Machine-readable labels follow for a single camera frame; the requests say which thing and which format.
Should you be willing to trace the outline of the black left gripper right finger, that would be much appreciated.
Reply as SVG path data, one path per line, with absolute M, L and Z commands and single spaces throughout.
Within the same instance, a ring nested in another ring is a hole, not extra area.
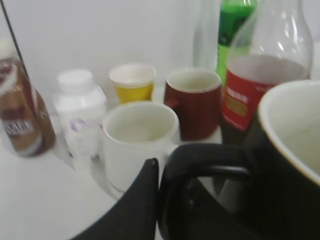
M 164 240 L 262 240 L 229 214 L 197 178 L 161 179 L 161 237 Z

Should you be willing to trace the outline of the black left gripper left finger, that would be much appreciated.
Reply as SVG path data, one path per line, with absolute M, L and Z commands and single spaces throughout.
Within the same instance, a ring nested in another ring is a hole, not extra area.
M 153 240 L 156 235 L 158 190 L 158 160 L 147 159 L 115 205 L 73 239 Z

